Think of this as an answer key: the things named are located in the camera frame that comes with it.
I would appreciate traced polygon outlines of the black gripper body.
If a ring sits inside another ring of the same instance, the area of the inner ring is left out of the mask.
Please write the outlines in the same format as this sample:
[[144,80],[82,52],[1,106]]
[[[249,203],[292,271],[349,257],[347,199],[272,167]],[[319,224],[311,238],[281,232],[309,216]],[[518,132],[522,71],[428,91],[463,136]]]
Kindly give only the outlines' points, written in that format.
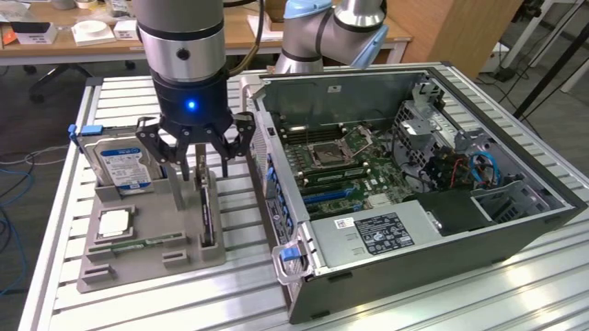
[[214,74],[201,81],[180,82],[152,75],[158,100],[161,129],[173,137],[204,138],[206,130],[223,134],[232,125],[228,107],[225,74]]

